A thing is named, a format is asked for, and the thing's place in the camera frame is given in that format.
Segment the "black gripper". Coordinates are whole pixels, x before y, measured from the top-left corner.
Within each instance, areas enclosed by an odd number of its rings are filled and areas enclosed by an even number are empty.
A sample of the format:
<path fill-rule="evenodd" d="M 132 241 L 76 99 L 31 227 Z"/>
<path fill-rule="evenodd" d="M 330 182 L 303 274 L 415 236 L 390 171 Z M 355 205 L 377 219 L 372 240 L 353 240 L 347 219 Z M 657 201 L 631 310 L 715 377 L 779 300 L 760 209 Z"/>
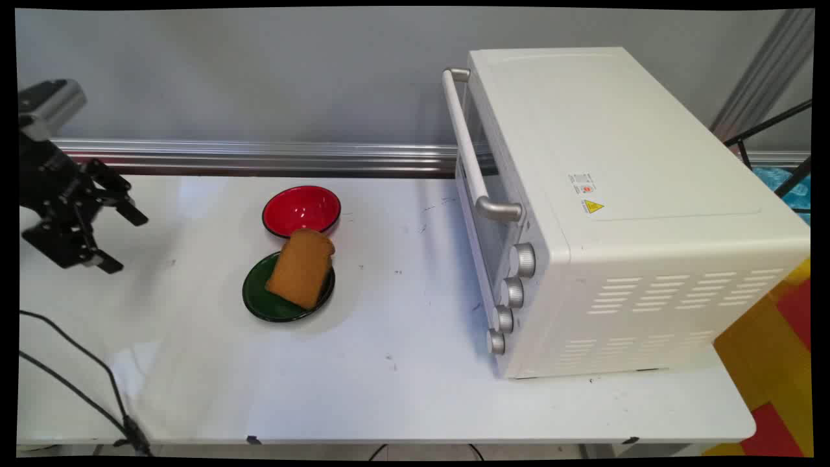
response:
<path fill-rule="evenodd" d="M 92 199 L 77 219 L 68 210 L 75 205 L 62 200 L 73 198 L 76 188 L 82 199 Z M 23 231 L 23 239 L 60 268 L 82 264 L 110 274 L 121 272 L 124 265 L 98 248 L 89 225 L 100 204 L 115 208 L 134 226 L 147 224 L 148 217 L 136 208 L 131 189 L 130 182 L 97 158 L 79 165 L 48 139 L 19 136 L 19 204 L 40 216 L 38 224 Z"/>

